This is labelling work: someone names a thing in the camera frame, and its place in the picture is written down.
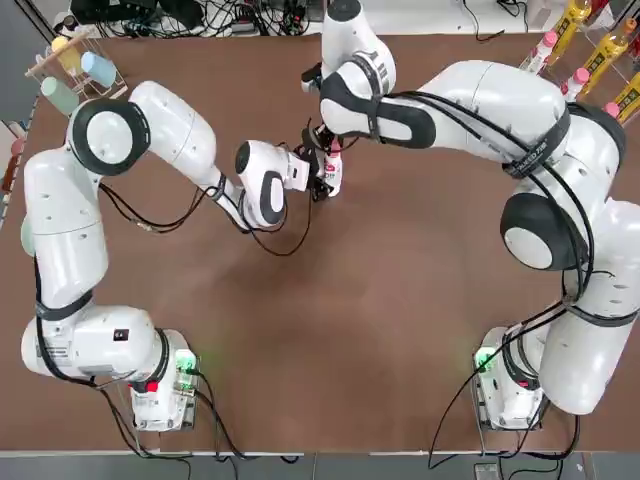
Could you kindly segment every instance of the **pink bottle cap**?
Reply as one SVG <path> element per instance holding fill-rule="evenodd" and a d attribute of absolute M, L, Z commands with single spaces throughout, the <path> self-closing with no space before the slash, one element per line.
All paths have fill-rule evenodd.
<path fill-rule="evenodd" d="M 589 81 L 589 70 L 586 68 L 580 67 L 573 74 L 573 81 L 579 83 L 580 85 L 584 85 Z"/>
<path fill-rule="evenodd" d="M 616 102 L 609 102 L 607 103 L 603 110 L 605 112 L 607 112 L 609 115 L 611 115 L 613 118 L 616 118 L 618 116 L 618 114 L 620 113 L 620 107 L 618 106 L 618 104 Z"/>
<path fill-rule="evenodd" d="M 558 41 L 558 34 L 553 30 L 545 33 L 544 37 L 542 37 L 542 43 L 544 44 L 545 47 L 551 48 L 556 44 L 557 41 Z"/>
<path fill-rule="evenodd" d="M 342 147 L 340 146 L 340 142 L 338 141 L 338 137 L 333 137 L 333 140 L 331 141 L 331 153 L 329 154 L 329 156 L 331 158 L 337 158 L 340 156 L 340 150 L 342 150 Z"/>

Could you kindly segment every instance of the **yellow bottle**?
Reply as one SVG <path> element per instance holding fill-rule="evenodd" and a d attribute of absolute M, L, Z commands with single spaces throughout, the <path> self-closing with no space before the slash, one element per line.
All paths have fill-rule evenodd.
<path fill-rule="evenodd" d="M 82 73 L 82 69 L 80 68 L 80 52 L 73 47 L 67 47 L 67 40 L 65 37 L 56 37 L 51 42 L 51 50 L 57 52 L 58 50 L 65 49 L 58 56 L 58 62 L 62 65 L 65 72 L 67 72 L 72 77 L 75 77 L 79 73 Z"/>
<path fill-rule="evenodd" d="M 591 0 L 569 0 L 569 5 L 562 17 L 553 27 L 558 34 L 558 41 L 553 47 L 548 65 L 553 65 L 564 54 L 578 25 L 581 25 L 589 15 L 591 15 Z"/>
<path fill-rule="evenodd" d="M 629 84 L 616 97 L 615 102 L 620 108 L 616 118 L 620 123 L 624 123 L 640 107 L 640 73 L 633 76 Z"/>
<path fill-rule="evenodd" d="M 605 35 L 598 46 L 584 64 L 589 72 L 589 81 L 580 92 L 578 99 L 583 99 L 598 83 L 602 74 L 622 55 L 629 46 L 629 37 L 636 29 L 637 23 L 633 18 L 627 18 L 624 23 Z"/>

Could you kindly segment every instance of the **floor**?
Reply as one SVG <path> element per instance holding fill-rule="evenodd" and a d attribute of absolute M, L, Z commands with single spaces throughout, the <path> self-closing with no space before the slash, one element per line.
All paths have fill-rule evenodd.
<path fill-rule="evenodd" d="M 588 465 L 591 457 L 593 468 Z M 476 455 L 460 456 L 434 471 L 427 470 L 424 456 L 368 456 L 321 454 L 302 457 L 287 465 L 277 457 L 240 462 L 240 480 L 474 480 L 476 464 L 491 463 Z M 216 463 L 212 458 L 199 457 L 191 461 L 191 480 L 232 480 L 229 462 Z M 504 479 L 517 469 L 549 469 L 553 462 L 530 459 L 524 455 L 505 460 Z M 565 461 L 562 480 L 627 480 L 638 478 L 640 455 L 600 453 L 586 456 L 573 454 Z M 47 480 L 186 480 L 187 467 L 177 462 L 148 461 L 130 455 L 56 456 L 36 458 L 0 458 L 3 480 L 46 478 Z M 520 473 L 514 480 L 555 479 L 556 473 Z M 477 477 L 477 480 L 498 480 L 498 477 Z"/>

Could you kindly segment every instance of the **white cylinder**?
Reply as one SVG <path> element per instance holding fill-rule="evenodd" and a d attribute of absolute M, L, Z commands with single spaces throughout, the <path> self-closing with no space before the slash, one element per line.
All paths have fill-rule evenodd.
<path fill-rule="evenodd" d="M 540 368 L 540 385 L 565 412 L 586 415 L 596 407 L 618 365 L 633 322 L 597 327 L 571 313 L 551 324 Z"/>

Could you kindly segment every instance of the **white bottle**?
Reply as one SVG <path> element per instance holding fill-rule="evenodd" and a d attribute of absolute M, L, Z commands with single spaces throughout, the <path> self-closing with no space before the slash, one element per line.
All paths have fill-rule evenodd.
<path fill-rule="evenodd" d="M 620 107 L 616 102 L 609 102 L 604 107 L 603 110 L 611 115 L 613 118 L 617 118 L 620 113 Z"/>
<path fill-rule="evenodd" d="M 571 78 L 565 80 L 562 82 L 562 85 L 560 85 L 560 91 L 564 95 L 564 99 L 567 102 L 575 102 L 576 97 L 588 81 L 589 71 L 586 68 L 580 67 L 571 75 Z"/>
<path fill-rule="evenodd" d="M 324 155 L 324 181 L 333 188 L 329 193 L 330 197 L 335 197 L 340 192 L 340 184 L 342 183 L 341 148 L 338 138 L 335 137 L 331 142 L 331 152 Z"/>
<path fill-rule="evenodd" d="M 529 56 L 522 62 L 520 65 L 520 70 L 524 70 L 525 72 L 530 72 L 535 75 L 540 73 L 542 69 L 547 64 L 547 58 L 551 55 L 553 51 L 553 46 L 558 41 L 558 34 L 551 30 L 547 32 L 540 40 L 540 43 L 536 45 Z"/>

